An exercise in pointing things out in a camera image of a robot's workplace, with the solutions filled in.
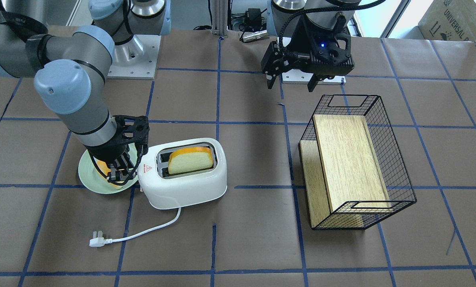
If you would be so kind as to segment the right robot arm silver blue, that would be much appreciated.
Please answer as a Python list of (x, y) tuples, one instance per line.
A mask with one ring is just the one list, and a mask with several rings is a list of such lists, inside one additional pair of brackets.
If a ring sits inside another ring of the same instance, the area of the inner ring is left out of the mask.
[(132, 181), (147, 152), (146, 116), (114, 116), (102, 98), (116, 49), (137, 35), (167, 35), (169, 0), (91, 0), (94, 24), (71, 36), (48, 32), (41, 0), (0, 0), (0, 77), (33, 78), (44, 104), (64, 122), (110, 184)]

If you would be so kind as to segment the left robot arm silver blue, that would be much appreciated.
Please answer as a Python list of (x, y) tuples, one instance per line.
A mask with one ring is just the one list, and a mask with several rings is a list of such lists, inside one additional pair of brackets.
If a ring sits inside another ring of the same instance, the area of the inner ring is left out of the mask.
[(271, 0), (267, 7), (267, 32), (272, 41), (261, 60), (261, 70), (271, 89), (276, 78), (290, 70), (310, 73), (307, 84), (316, 85), (354, 69), (348, 22), (358, 0)]

